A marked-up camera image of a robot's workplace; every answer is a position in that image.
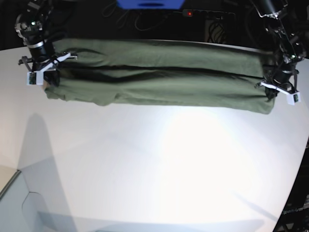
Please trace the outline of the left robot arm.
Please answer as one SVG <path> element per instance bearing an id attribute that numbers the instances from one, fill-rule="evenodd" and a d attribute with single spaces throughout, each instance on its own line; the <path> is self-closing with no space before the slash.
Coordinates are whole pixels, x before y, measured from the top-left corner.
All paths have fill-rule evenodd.
<path id="1" fill-rule="evenodd" d="M 269 99 L 283 93 L 296 103 L 300 101 L 296 66 L 309 53 L 309 48 L 304 45 L 309 24 L 293 15 L 295 8 L 289 6 L 288 0 L 252 0 L 251 3 L 274 41 L 274 61 L 263 66 L 264 80 L 258 86 L 265 87 Z"/>

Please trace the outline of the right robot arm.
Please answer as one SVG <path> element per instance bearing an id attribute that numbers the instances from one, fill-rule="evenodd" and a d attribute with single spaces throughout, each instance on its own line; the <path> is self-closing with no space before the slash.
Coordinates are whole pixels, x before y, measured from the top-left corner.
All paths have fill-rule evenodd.
<path id="1" fill-rule="evenodd" d="M 22 56 L 18 65 L 27 68 L 26 84 L 51 86 L 60 84 L 60 63 L 77 59 L 68 51 L 57 52 L 54 42 L 63 39 L 65 32 L 52 23 L 52 14 L 63 6 L 62 0 L 30 0 L 17 17 L 15 31 L 28 48 L 31 57 Z"/>

